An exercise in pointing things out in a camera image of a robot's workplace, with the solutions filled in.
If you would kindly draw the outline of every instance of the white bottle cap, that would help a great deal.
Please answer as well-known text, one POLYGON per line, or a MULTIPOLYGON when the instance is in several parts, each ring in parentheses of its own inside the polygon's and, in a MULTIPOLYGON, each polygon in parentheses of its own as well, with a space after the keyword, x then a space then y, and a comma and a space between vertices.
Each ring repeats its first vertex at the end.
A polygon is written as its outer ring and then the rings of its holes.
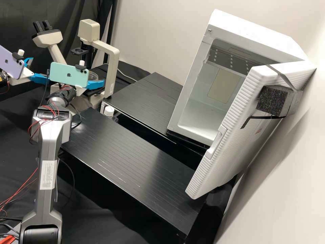
POLYGON ((24 51, 23 49, 19 49, 17 53, 18 53, 18 55, 20 55, 20 56, 24 56, 25 51, 24 51))
POLYGON ((104 109, 104 114, 107 117, 113 117, 114 115, 114 108, 112 106, 106 106, 104 109))

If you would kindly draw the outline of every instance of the gray robot arm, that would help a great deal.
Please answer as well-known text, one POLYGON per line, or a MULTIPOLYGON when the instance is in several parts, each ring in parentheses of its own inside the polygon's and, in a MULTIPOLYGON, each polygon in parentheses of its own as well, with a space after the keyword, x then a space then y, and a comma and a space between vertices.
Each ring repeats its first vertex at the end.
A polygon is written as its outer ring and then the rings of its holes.
POLYGON ((31 140, 39 145, 38 189, 33 211, 24 216, 20 244, 61 243, 62 215, 53 208, 58 151, 69 141, 72 115, 65 107, 75 97, 71 86, 48 97, 48 105, 34 111, 31 140))

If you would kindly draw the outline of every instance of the white wall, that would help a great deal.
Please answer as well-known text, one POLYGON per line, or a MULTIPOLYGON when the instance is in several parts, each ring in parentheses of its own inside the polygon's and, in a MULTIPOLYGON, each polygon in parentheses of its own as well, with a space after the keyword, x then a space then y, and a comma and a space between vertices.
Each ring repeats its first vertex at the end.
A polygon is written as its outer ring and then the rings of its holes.
MULTIPOLYGON (((325 2, 309 3, 325 9, 325 2)), ((297 31, 313 36, 305 48, 318 69, 299 111, 280 124, 244 175, 217 244, 325 243, 325 18, 317 22, 322 28, 315 33, 297 31)))
POLYGON ((290 35, 302 48, 310 45, 319 28, 319 10, 304 0, 119 2, 112 44, 120 49, 120 59, 179 84, 185 82, 215 8, 290 35))

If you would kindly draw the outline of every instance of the white label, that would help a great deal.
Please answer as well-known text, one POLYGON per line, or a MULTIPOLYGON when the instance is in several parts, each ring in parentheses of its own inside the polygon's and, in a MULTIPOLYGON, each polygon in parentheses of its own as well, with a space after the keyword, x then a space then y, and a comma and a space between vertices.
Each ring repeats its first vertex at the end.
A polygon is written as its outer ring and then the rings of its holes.
POLYGON ((42 161, 40 190, 52 190, 55 186, 57 161, 42 161))
POLYGON ((114 84, 111 84, 111 88, 109 90, 109 93, 113 93, 113 91, 114 91, 114 84))

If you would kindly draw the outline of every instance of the small white bottle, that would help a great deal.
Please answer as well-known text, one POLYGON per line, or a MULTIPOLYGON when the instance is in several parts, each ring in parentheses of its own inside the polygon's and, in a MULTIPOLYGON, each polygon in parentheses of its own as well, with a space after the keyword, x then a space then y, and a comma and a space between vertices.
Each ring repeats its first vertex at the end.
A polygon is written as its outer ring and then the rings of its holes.
POLYGON ((104 115, 106 115, 113 121, 118 122, 118 118, 114 116, 114 111, 115 109, 112 106, 106 106, 104 109, 104 115))

